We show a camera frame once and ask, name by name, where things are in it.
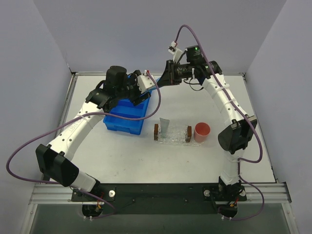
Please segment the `white toothpaste tube green cap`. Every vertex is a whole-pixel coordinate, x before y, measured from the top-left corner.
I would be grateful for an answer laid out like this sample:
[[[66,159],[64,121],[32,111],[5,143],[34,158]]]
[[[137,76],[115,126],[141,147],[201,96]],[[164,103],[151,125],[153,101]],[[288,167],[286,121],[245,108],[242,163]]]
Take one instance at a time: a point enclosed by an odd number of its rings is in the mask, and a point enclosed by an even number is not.
[[[165,138],[167,136],[168,133],[168,127],[170,124],[170,120],[169,119],[165,119],[165,118],[159,118],[160,120],[160,134],[163,138]]]

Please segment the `pink plastic cup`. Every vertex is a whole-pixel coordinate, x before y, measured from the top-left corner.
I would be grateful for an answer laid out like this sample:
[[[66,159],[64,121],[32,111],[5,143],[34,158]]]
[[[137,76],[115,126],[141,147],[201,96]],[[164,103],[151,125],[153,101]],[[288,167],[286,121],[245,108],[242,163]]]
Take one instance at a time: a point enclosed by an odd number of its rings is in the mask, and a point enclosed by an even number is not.
[[[210,126],[205,122],[196,124],[194,128],[194,140],[197,143],[205,142],[211,131]]]

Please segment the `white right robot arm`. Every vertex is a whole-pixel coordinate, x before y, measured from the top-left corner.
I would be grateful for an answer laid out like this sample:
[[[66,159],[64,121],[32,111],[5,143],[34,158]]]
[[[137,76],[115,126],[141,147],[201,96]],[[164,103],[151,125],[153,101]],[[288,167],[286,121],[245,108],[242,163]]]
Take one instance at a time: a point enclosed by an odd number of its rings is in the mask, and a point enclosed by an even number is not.
[[[166,62],[165,70],[157,82],[158,86],[179,85],[183,79],[194,78],[209,93],[226,126],[217,137],[219,145],[227,152],[218,182],[219,193],[223,196],[241,194],[238,158],[253,137],[256,117],[248,115],[239,107],[219,65],[215,61],[206,62],[198,46],[182,51],[173,44],[168,51],[173,59]]]

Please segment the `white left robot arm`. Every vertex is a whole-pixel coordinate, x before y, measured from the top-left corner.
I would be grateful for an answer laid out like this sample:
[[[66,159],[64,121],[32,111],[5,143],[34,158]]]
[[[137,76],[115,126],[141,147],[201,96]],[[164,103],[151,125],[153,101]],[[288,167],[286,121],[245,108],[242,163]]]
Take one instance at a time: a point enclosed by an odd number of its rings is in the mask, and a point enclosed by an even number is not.
[[[100,194],[99,181],[72,163],[78,147],[120,100],[140,104],[150,97],[150,89],[156,87],[157,82],[148,71],[136,70],[128,75],[121,66],[110,67],[105,80],[88,94],[75,118],[47,145],[36,148],[40,171],[64,187],[82,189],[88,200],[96,200]]]

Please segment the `blue plastic divided bin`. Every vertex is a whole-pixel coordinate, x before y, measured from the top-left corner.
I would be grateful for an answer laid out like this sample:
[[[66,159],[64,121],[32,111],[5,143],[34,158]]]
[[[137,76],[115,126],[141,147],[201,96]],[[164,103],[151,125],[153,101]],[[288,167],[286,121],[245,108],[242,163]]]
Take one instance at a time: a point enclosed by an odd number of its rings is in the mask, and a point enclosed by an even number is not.
[[[109,130],[140,135],[143,126],[142,118],[146,115],[149,99],[134,106],[127,99],[126,82],[127,70],[123,67],[111,67],[106,72],[106,80],[102,88],[106,97],[102,102],[102,109],[110,115],[106,116],[103,122]]]

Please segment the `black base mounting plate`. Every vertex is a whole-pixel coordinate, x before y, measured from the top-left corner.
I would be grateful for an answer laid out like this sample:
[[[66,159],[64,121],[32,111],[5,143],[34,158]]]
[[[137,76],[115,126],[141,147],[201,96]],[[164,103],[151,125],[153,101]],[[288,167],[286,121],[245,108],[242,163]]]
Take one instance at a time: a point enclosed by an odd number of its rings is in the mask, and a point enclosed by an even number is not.
[[[208,215],[219,207],[235,216],[237,203],[247,200],[243,186],[219,183],[110,183],[100,184],[94,194],[74,189],[71,200],[82,203],[85,216]]]

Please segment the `aluminium front rail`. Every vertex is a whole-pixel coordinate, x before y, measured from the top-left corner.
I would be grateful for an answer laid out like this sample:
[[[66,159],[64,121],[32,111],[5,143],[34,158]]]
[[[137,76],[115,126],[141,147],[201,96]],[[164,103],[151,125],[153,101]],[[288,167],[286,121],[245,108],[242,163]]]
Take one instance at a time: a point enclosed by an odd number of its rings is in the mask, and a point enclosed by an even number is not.
[[[245,185],[247,203],[260,204],[262,202],[260,193],[252,186]],[[263,193],[266,204],[291,203],[291,196],[287,185],[284,183],[256,184]],[[36,184],[34,186],[30,205],[38,204],[75,204],[72,198],[72,190],[61,185]]]

